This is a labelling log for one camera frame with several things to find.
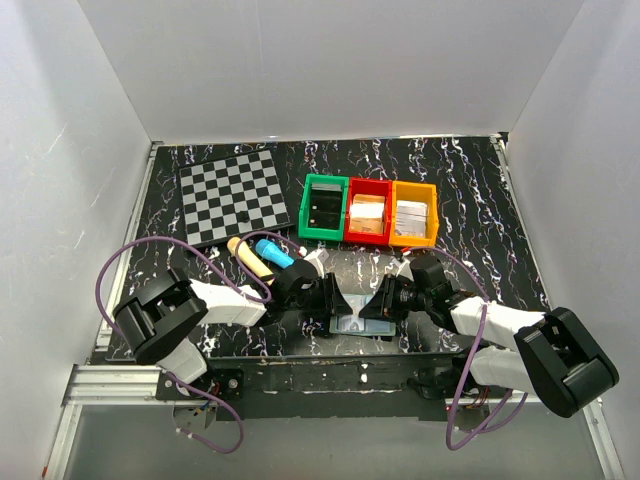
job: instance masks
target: marble surface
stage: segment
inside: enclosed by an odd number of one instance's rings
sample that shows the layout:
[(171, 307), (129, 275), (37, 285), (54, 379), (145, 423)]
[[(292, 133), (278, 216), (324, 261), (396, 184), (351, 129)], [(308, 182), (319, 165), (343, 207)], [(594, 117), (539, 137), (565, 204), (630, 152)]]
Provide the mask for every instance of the marble surface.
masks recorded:
[[(437, 246), (462, 259), (481, 279), (491, 297), (530, 310), (547, 307), (524, 231), (490, 137), (372, 139), (279, 142), (241, 145), (163, 146), (158, 149), (137, 238), (168, 235), (184, 239), (176, 173), (180, 166), (223, 158), (254, 149), (272, 149), (289, 209), (297, 216), (307, 173), (425, 182), (437, 185), (440, 230)], [(281, 232), (299, 240), (297, 229)], [(336, 273), (343, 293), (375, 292), (385, 273), (397, 271), (393, 249), (354, 244), (326, 246), (325, 263)], [(243, 283), (226, 247), (206, 249), (232, 280)], [(443, 260), (454, 284), (473, 290), (469, 278)], [(192, 278), (222, 283), (193, 255), (165, 243), (135, 247), (123, 295), (146, 284), (169, 266), (186, 269)], [(265, 327), (209, 325), (196, 328), (191, 340), (207, 357), (235, 355), (360, 355), (455, 351), (466, 339), (433, 325), (426, 314), (411, 314), (392, 341), (328, 334), (328, 326), (288, 313), (280, 324)], [(113, 336), (107, 361), (130, 360), (126, 344)]]

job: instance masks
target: yellow bin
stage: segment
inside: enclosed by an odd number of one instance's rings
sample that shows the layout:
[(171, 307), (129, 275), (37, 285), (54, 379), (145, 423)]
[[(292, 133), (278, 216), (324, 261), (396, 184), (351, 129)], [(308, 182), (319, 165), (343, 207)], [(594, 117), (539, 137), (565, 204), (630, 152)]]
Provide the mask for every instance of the yellow bin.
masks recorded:
[[(392, 190), (391, 235), (389, 245), (394, 247), (433, 247), (438, 237), (438, 196), (436, 186), (430, 183), (393, 182)], [(398, 200), (423, 202), (429, 207), (426, 238), (411, 235), (396, 235), (396, 205)]]

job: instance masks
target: white wall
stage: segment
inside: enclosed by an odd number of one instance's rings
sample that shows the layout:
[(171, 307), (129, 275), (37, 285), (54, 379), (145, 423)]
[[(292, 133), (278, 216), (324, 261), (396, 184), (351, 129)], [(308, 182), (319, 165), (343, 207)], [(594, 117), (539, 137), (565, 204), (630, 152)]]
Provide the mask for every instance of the white wall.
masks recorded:
[(509, 163), (554, 305), (620, 371), (604, 413), (640, 478), (640, 0), (587, 0), (510, 137)]
[(80, 0), (153, 140), (511, 130), (582, 0)]
[(0, 2), (0, 478), (40, 478), (150, 142), (74, 0)]

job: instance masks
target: checkerboard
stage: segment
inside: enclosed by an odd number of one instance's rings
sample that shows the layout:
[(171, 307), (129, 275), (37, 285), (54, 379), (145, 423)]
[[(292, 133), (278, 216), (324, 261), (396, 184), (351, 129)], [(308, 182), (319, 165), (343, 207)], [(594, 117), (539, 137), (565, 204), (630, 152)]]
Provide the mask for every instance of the checkerboard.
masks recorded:
[(291, 225), (268, 150), (184, 167), (180, 189), (194, 247)]

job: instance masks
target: tan tube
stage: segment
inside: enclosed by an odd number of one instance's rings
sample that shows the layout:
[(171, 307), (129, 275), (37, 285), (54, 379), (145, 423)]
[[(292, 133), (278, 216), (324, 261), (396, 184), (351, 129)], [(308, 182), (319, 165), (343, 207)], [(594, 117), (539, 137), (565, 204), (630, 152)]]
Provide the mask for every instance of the tan tube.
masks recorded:
[[(233, 238), (230, 238), (229, 241), (227, 242), (227, 248), (231, 252), (231, 255), (235, 254), (236, 246), (238, 245), (239, 241), (240, 241), (239, 237), (233, 237)], [(251, 251), (251, 249), (249, 248), (249, 245), (247, 245), (246, 243), (243, 243), (242, 245), (240, 245), (240, 249), (238, 250), (238, 256), (240, 257), (240, 260), (242, 260), (242, 262), (247, 266), (247, 268), (251, 270), (253, 273), (255, 273), (258, 276), (258, 278), (264, 278), (269, 275), (273, 275), (273, 272), (269, 270), (269, 267), (267, 267), (264, 263), (262, 263), (262, 260), (260, 260)], [(267, 285), (271, 285), (273, 283), (273, 280), (274, 279), (272, 278), (271, 280), (265, 283)]]

